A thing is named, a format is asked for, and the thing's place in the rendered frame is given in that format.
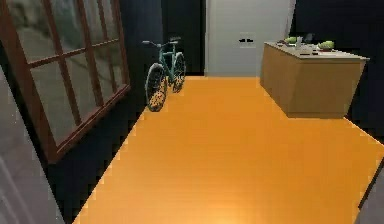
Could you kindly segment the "brown framed window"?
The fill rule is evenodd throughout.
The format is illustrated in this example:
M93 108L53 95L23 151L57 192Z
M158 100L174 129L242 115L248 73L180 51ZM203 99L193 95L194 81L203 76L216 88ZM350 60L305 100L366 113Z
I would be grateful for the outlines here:
M0 0L0 42L50 164L131 89L118 0Z

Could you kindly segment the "white room door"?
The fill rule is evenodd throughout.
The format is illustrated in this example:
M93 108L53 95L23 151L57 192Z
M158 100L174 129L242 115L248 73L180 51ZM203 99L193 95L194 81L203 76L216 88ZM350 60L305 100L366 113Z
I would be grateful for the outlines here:
M264 43L288 35L296 1L206 0L206 75L259 76Z

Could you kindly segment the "teal bicycle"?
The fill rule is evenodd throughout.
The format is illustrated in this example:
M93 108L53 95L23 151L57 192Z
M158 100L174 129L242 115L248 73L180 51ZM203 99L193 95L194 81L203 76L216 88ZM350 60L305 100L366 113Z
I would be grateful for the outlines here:
M165 103L167 88L178 93L182 90L186 75L186 61L182 52L176 51L181 37L171 37L166 43L154 43L144 40L143 44L153 45L159 49L158 61L153 63L146 77L145 97L147 108L159 112Z

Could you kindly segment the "tan wooden counter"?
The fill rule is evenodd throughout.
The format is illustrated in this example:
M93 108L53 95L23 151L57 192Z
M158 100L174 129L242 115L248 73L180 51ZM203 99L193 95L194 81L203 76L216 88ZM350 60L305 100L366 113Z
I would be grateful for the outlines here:
M290 118L341 119L368 59L333 50L264 44L260 85Z

